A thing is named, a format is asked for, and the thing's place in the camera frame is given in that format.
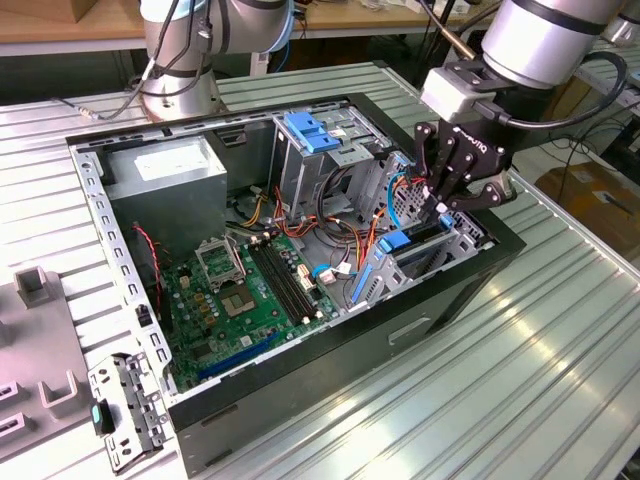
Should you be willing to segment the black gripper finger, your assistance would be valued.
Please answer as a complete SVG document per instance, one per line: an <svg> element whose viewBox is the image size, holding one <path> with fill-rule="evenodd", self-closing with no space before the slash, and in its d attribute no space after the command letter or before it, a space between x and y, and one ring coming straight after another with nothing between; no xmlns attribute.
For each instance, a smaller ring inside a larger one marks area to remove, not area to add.
<svg viewBox="0 0 640 480"><path fill-rule="evenodd" d="M425 198L420 220L436 220L440 204L446 204L458 181L454 154L458 150L458 126L439 122L438 128L427 122L414 127L416 172L424 179L422 191Z"/></svg>
<svg viewBox="0 0 640 480"><path fill-rule="evenodd" d="M447 161L435 198L451 211L486 210L509 203L515 191L507 176L504 154L455 153Z"/></svg>

